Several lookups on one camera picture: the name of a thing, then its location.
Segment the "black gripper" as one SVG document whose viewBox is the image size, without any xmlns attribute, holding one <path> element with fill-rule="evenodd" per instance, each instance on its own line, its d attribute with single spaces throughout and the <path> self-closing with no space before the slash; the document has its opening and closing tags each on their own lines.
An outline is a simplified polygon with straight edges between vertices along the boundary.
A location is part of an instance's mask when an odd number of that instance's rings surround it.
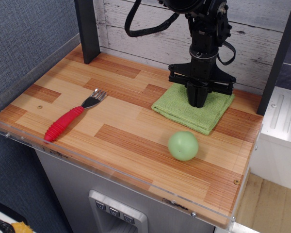
<svg viewBox="0 0 291 233">
<path fill-rule="evenodd" d="M 236 78 L 217 66 L 218 50 L 206 54 L 193 50 L 190 55 L 189 63 L 171 64 L 168 68 L 169 81 L 186 87 L 191 106 L 203 107 L 211 92 L 232 94 Z"/>
</svg>

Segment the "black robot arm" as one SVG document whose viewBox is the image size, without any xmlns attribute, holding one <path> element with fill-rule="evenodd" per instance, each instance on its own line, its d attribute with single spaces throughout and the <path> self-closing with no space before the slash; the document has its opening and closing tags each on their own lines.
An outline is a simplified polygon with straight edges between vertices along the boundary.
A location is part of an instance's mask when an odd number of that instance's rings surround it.
<svg viewBox="0 0 291 233">
<path fill-rule="evenodd" d="M 216 64 L 220 60 L 219 48 L 235 48 L 226 41 L 232 26 L 227 19 L 225 0 L 161 0 L 160 4 L 188 20 L 192 43 L 191 61 L 169 65 L 169 81 L 182 84 L 187 90 L 191 106 L 203 107 L 207 95 L 218 92 L 231 95 L 236 78 L 222 71 Z"/>
</svg>

